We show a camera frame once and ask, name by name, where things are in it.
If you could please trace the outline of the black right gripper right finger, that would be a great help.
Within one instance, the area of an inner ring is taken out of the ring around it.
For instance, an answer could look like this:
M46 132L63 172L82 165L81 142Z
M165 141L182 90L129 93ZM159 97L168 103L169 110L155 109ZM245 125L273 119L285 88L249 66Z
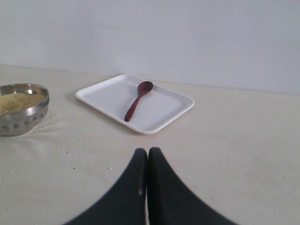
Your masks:
M151 225L234 225L198 198L178 177L162 151L149 151L148 215Z

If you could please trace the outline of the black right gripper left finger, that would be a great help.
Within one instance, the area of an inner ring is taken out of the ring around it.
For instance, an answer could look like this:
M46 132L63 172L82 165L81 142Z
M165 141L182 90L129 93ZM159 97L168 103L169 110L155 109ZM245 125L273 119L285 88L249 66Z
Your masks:
M116 183L67 225L144 225L147 153L138 148Z

